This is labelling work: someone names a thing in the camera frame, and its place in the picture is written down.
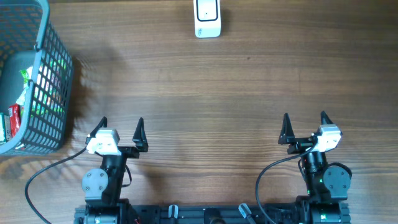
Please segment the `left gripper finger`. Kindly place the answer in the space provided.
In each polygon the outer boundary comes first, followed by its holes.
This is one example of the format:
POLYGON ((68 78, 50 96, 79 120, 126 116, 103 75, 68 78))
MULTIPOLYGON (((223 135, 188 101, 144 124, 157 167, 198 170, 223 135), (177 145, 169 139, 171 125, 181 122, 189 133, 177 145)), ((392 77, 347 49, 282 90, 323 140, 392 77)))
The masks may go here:
POLYGON ((146 138, 144 119, 140 117, 134 132, 132 141, 135 143, 136 147, 140 152, 147 152, 149 149, 149 144, 146 138))
POLYGON ((95 137, 96 133, 100 128, 106 128, 108 125, 107 117, 103 116, 97 126, 87 135, 85 143, 88 144, 92 138, 95 137))

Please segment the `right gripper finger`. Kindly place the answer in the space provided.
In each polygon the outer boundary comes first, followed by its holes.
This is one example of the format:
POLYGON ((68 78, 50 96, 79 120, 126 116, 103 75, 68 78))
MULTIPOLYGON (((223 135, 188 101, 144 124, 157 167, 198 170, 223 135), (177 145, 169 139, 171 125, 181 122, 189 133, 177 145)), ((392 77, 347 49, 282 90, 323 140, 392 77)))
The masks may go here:
POLYGON ((293 144, 295 142, 295 134, 290 122, 290 117, 288 113, 284 114, 282 129, 279 134, 278 144, 293 144))
POLYGON ((321 125, 333 124, 333 121, 329 118, 325 111, 320 113, 321 125))

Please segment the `green snack bag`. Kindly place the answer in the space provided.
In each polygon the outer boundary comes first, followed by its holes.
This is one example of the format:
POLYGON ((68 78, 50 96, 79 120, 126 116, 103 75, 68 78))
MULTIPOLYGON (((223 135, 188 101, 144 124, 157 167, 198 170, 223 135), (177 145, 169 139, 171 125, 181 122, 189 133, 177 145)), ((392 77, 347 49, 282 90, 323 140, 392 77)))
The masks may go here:
MULTIPOLYGON (((32 78, 32 71, 33 71, 33 66, 31 66, 27 69, 20 70, 20 73, 23 77, 23 91, 22 91, 21 95, 18 97, 18 99, 16 100, 16 103, 19 106, 24 106, 25 96, 29 89, 29 80, 32 78)), ((41 83, 42 76, 40 74, 40 72, 42 72, 42 71, 43 71, 43 65, 41 65, 39 67, 39 73, 37 75, 37 84, 40 84, 40 85, 42 85, 42 83, 41 83)))

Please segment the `small green box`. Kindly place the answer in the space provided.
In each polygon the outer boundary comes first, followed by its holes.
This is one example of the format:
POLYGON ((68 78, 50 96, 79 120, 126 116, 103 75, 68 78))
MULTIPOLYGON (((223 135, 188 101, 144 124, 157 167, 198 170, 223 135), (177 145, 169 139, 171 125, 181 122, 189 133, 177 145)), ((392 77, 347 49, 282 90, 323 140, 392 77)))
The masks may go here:
POLYGON ((1 113, 0 128, 0 143, 3 145, 12 139, 10 119, 9 116, 4 113, 1 113))

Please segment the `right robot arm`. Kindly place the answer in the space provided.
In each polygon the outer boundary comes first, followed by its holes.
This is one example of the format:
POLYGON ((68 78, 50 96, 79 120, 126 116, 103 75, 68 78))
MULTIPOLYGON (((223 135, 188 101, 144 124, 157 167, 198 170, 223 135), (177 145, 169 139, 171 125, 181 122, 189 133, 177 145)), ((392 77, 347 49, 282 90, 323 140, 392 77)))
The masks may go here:
POLYGON ((307 138, 295 137, 290 118, 285 114, 278 143, 288 145, 287 154, 299 155, 299 171, 307 188, 306 196, 298 196, 287 205, 288 212, 278 215, 281 223, 351 223, 348 190, 351 169, 339 162, 329 163, 326 153, 335 149, 342 131, 322 111, 321 125, 307 138))

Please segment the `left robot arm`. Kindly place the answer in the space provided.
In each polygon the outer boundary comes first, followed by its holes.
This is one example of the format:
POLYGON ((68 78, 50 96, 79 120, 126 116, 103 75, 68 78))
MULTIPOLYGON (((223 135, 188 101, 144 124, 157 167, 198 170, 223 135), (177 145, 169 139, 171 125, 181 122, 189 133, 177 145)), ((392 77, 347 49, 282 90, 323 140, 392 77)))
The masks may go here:
POLYGON ((99 168, 89 170, 82 178, 81 186, 85 193, 86 205, 76 211, 75 223, 140 223, 137 212, 130 201, 121 198, 124 175, 131 175, 128 159, 138 159, 140 153, 147 152, 149 145, 144 129, 144 119, 137 122, 132 137, 133 146, 120 146, 116 129, 107 127, 104 116, 86 137, 86 150, 102 158, 99 168))

